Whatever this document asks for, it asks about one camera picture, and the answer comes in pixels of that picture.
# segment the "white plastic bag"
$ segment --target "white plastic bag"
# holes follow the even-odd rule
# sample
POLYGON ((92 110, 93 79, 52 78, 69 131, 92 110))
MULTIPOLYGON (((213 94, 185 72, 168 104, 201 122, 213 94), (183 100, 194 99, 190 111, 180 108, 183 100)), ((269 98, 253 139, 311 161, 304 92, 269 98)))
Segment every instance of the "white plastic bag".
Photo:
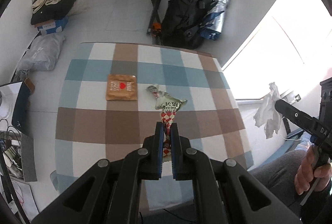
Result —
POLYGON ((265 124, 266 139, 272 138, 274 131, 278 134, 282 119, 282 115, 275 109, 276 101, 281 97, 274 82, 270 83, 270 90, 271 92, 263 98, 263 103, 254 115, 255 126, 260 127, 265 124))
POLYGON ((68 12, 68 16, 75 15, 87 11, 89 5, 86 0, 76 0, 71 10, 68 12))
POLYGON ((31 43, 30 49, 19 61, 16 73, 20 70, 46 71, 52 70, 62 48, 63 33, 40 35, 31 43))

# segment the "silver screw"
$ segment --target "silver screw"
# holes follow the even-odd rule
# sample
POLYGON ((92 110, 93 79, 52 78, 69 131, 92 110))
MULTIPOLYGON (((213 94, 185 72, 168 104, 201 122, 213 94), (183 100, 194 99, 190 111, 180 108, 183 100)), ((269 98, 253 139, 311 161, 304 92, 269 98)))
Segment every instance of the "silver screw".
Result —
POLYGON ((138 150, 138 154, 140 155, 146 155, 147 153, 149 153, 149 151, 146 148, 140 148, 138 150))
POLYGON ((226 165, 227 165, 228 167, 235 167, 235 165, 236 165, 236 161, 235 161, 234 159, 227 159, 227 160, 226 160, 226 165))
POLYGON ((98 166, 100 168, 107 167, 108 166, 108 160, 107 159, 101 159, 98 161, 98 166))
POLYGON ((186 149, 186 153, 187 154, 196 154, 197 150, 195 148, 189 147, 189 148, 186 149))

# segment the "person's leg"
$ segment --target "person's leg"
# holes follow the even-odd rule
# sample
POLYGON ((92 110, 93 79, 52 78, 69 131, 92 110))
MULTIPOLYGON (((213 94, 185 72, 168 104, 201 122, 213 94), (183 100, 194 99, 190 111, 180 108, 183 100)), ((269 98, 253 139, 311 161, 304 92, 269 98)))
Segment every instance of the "person's leg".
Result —
POLYGON ((250 171, 258 181, 298 216, 300 205, 295 202, 294 177, 298 172, 306 150, 293 150, 278 159, 250 171))

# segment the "human hand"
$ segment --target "human hand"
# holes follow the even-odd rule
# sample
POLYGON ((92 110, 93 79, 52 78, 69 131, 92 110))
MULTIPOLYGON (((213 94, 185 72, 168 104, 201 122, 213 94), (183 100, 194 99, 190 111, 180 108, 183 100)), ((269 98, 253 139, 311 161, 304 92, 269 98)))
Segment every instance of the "human hand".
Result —
POLYGON ((300 167, 298 168, 298 173, 295 175, 294 184, 296 192, 302 195, 303 192, 308 191, 310 188, 310 182, 316 178, 321 178, 317 184, 315 191, 322 191, 326 188, 332 176, 332 166, 331 164, 325 164, 315 170, 311 167, 312 163, 315 161, 315 154, 311 146, 300 167))

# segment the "plaid tablecloth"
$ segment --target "plaid tablecloth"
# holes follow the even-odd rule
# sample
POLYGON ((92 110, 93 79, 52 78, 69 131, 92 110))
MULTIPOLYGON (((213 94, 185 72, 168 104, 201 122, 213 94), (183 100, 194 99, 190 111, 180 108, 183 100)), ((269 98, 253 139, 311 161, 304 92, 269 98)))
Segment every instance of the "plaid tablecloth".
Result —
MULTIPOLYGON (((179 133, 210 158, 253 164, 247 133, 216 58, 184 49, 124 43, 82 43, 71 61, 56 124, 57 187, 64 191, 96 161, 124 158, 154 134, 160 121, 146 88, 188 102, 175 116, 179 133), (138 100, 105 100, 107 75, 135 75, 138 100)), ((191 181, 175 181, 171 162, 159 181, 144 181, 140 210, 154 210, 193 198, 191 181)))

